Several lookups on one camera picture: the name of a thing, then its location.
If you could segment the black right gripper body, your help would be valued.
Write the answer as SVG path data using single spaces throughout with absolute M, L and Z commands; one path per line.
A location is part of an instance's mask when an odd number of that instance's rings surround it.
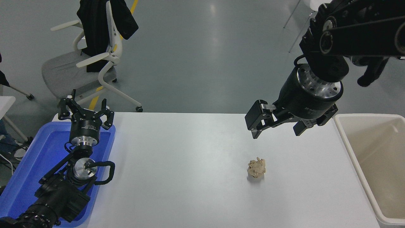
M 295 67 L 273 104 L 298 118 L 317 119 L 335 102 L 336 83 L 319 79 L 308 67 Z

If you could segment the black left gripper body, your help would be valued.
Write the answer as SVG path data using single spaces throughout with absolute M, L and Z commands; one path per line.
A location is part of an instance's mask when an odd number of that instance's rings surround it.
M 70 140 L 74 138 L 87 136 L 95 140 L 99 140 L 101 120 L 96 117 L 93 110 L 84 109 L 84 115 L 77 112 L 72 112 Z

